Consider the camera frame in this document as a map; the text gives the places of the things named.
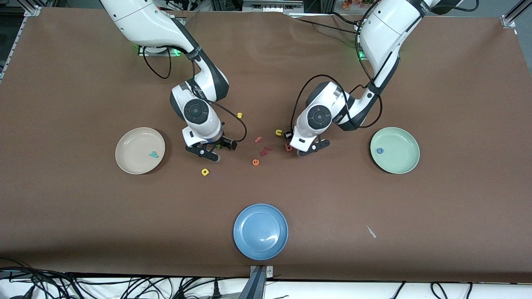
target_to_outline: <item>green plate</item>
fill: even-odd
[[[401,175],[419,162],[419,145],[407,131],[388,127],[373,136],[370,144],[373,160],[382,169]]]

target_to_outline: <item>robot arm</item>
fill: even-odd
[[[404,40],[438,2],[459,4],[460,0],[382,0],[364,23],[359,40],[375,72],[361,98],[343,92],[334,82],[323,82],[306,100],[306,108],[296,120],[290,146],[299,155],[316,152],[329,145],[314,139],[335,123],[344,131],[362,125],[371,107],[390,81],[399,63]]]
[[[170,103],[188,127],[183,129],[186,150],[218,161],[205,144],[236,148],[223,137],[220,119],[209,102],[219,101],[229,90],[226,76],[212,63],[201,46],[178,20],[159,10],[153,0],[101,0],[105,10],[128,40],[146,47],[176,47],[196,63],[200,72],[172,89]]]

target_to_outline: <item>beige plate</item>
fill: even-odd
[[[163,156],[164,139],[151,128],[136,128],[127,132],[114,152],[118,166],[132,175],[141,175],[154,169]]]

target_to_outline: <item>brown tabletop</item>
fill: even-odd
[[[532,280],[532,80],[499,19],[425,18],[403,45],[380,121],[331,126],[331,145],[306,157],[287,153],[275,130],[288,129],[311,76],[349,90],[367,83],[353,36],[280,13],[200,13],[187,27],[229,79],[220,103],[248,127],[220,163],[184,150],[169,95],[191,75],[185,57],[162,80],[103,10],[45,8],[28,20],[0,85],[0,255],[60,271],[245,276],[259,262],[238,251],[233,223],[248,205],[269,203],[290,233],[262,263],[283,278]],[[167,71],[168,58],[149,60]],[[240,124],[215,109],[240,138]],[[369,154],[372,135],[389,126],[421,148],[405,175]],[[114,159],[136,127],[167,143],[147,175]],[[273,151],[260,157],[264,146]]]

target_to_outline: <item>blue plate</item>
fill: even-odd
[[[269,204],[245,208],[233,228],[235,244],[245,256],[269,260],[281,252],[288,240],[288,224],[283,214]]]

